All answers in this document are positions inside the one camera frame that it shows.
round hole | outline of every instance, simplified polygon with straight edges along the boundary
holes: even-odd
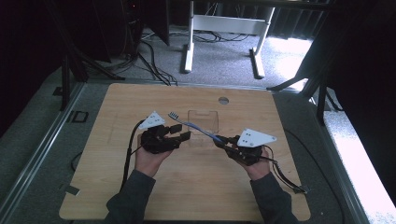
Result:
[[[230,103],[230,101],[228,100],[227,97],[221,96],[219,98],[219,103],[221,103],[222,105],[227,105],[228,103]]]

white metal stand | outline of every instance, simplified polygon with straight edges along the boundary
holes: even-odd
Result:
[[[244,35],[259,35],[257,48],[250,50],[250,56],[256,68],[257,77],[265,77],[262,66],[262,45],[270,27],[270,22],[274,14],[274,7],[270,7],[269,13],[264,20],[250,20],[229,17],[217,17],[206,15],[194,15],[194,2],[190,3],[190,26],[189,26],[189,44],[187,46],[185,71],[192,71],[192,56],[194,53],[193,32],[194,30],[236,33]]]

white bracket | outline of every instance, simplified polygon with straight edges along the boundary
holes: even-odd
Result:
[[[251,129],[245,129],[239,137],[239,147],[259,147],[267,143],[275,142],[276,138],[266,133],[259,133]]]
[[[150,114],[150,116],[148,116],[148,118],[145,121],[143,121],[143,123],[139,125],[139,129],[142,130],[142,129],[152,128],[162,124],[165,124],[165,120],[161,118],[161,116],[157,114],[156,111],[154,111]]]

person's right hand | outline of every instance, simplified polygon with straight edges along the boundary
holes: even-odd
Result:
[[[265,150],[265,147],[262,147],[262,156],[269,156],[268,152]],[[246,166],[241,162],[238,163],[247,171],[247,175],[251,180],[261,179],[271,173],[270,162],[268,160],[260,159],[258,162],[249,166]]]

person's left hand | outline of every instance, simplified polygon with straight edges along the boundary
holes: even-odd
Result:
[[[140,145],[140,135],[138,136],[138,145]],[[138,149],[135,153],[134,168],[145,175],[154,177],[163,161],[173,152],[166,151],[159,154],[147,152],[144,147]]]

